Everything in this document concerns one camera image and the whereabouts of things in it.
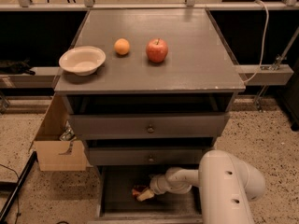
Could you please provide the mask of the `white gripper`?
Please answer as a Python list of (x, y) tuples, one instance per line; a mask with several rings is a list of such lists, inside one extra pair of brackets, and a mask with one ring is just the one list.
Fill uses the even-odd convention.
[(139, 202), (151, 199), (156, 195), (166, 194), (167, 192), (174, 194), (182, 194), (184, 187), (177, 182), (169, 182), (165, 175), (154, 175), (149, 182), (150, 189), (144, 189), (137, 195)]

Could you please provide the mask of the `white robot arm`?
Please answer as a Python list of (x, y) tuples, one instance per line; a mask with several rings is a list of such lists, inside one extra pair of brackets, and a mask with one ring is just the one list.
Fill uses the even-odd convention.
[(133, 194), (143, 202), (167, 192), (185, 194), (193, 187), (199, 188), (204, 224), (254, 224), (249, 203), (263, 196), (265, 179), (258, 169), (236, 156), (211, 150), (202, 157), (198, 169), (171, 167)]

